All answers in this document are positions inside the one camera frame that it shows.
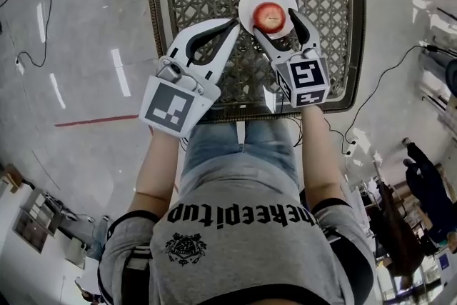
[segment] gray floor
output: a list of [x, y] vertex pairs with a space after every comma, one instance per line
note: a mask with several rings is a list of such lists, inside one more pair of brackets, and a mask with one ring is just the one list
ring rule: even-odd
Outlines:
[[[36, 62], [42, 60], [40, 3], [47, 14], [49, 0], [10, 0], [0, 9], [0, 159], [14, 163], [27, 179], [75, 212], [115, 218], [125, 212], [133, 194], [150, 139], [148, 127], [135, 119], [54, 125], [138, 114], [151, 60], [156, 58], [148, 2], [53, 0], [46, 64], [38, 69], [25, 60], [22, 76], [14, 65], [19, 51], [26, 49]], [[434, 23], [449, 27], [433, 14], [436, 4], [457, 10], [456, 0], [367, 0], [357, 102], [351, 111], [328, 117], [333, 128], [348, 128], [380, 73], [396, 64]], [[404, 178], [404, 151], [399, 146], [404, 136], [417, 141], [435, 161], [449, 140], [435, 112], [416, 96], [418, 70], [413, 53], [386, 76], [355, 125], [369, 135], [393, 183]], [[298, 133], [292, 123], [291, 133]], [[333, 139], [340, 149], [338, 135]]]

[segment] red apple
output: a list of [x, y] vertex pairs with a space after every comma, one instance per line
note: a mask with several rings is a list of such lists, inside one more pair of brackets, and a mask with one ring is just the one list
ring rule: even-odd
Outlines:
[[266, 34], [279, 32], [286, 23], [286, 13], [276, 3], [259, 4], [252, 17], [254, 24]]

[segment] shoe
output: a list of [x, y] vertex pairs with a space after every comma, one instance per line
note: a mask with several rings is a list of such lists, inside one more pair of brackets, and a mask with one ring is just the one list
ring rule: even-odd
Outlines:
[[407, 148], [408, 145], [411, 143], [412, 141], [409, 139], [409, 137], [405, 137], [403, 140], [401, 140], [401, 143]]
[[404, 159], [403, 160], [403, 165], [406, 167], [406, 168], [409, 168], [410, 166], [414, 165], [413, 161], [411, 159]]

